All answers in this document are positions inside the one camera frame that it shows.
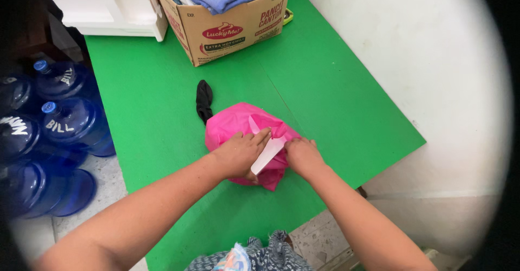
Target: lucky me logo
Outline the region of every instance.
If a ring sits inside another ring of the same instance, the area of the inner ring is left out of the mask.
[[[222,38],[227,38],[231,36],[238,35],[241,33],[244,29],[241,27],[238,27],[236,25],[223,22],[221,26],[217,28],[210,28],[208,30],[204,30],[202,32],[202,35],[206,38],[210,38],[212,40],[220,40]]]

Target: blue water jug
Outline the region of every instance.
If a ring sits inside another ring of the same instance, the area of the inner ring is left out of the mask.
[[[68,97],[85,97],[101,104],[94,74],[87,67],[72,62],[49,64],[40,60],[34,63],[38,71],[36,91],[45,100],[57,101]]]
[[[37,162],[16,163],[6,169],[2,190],[10,217],[45,214],[72,215],[94,198],[96,181],[83,169],[52,171]]]
[[[16,110],[23,114],[36,115],[45,102],[36,94],[34,81],[27,75],[9,74],[0,77],[1,105],[6,106],[5,112]]]
[[[27,115],[11,112],[0,117],[0,163],[34,160],[51,168],[72,170],[87,157],[78,149],[65,149],[46,140],[38,122]]]
[[[73,97],[42,106],[45,136],[68,148],[81,149],[100,157],[115,154],[107,118],[101,108],[85,98]]]

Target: green table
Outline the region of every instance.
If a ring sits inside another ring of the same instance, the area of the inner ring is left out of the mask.
[[[289,0],[288,8],[295,17],[281,35],[198,68],[171,30],[161,43],[86,37],[128,192],[207,153],[195,110],[201,79],[213,89],[214,113],[237,102],[263,108],[315,139],[353,188],[425,143],[308,0]],[[275,229],[292,231],[324,209],[290,170],[275,192],[225,181],[146,255],[148,267],[183,270],[198,255],[250,236],[266,241]]]

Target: person's arm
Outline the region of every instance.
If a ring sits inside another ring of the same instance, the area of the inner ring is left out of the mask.
[[[289,166],[314,188],[367,270],[437,270],[386,216],[325,164],[314,140],[285,144]]]
[[[37,270],[128,270],[202,196],[222,180],[258,179],[251,165],[271,136],[241,132],[191,165],[110,205],[58,241],[35,264]]]

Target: water jug cap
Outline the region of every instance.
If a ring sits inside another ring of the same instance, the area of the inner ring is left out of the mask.
[[[48,66],[49,64],[47,64],[47,61],[45,60],[36,61],[33,65],[36,71],[44,71],[47,69]]]
[[[42,106],[42,112],[49,114],[54,112],[56,109],[56,103],[55,102],[46,102]]]

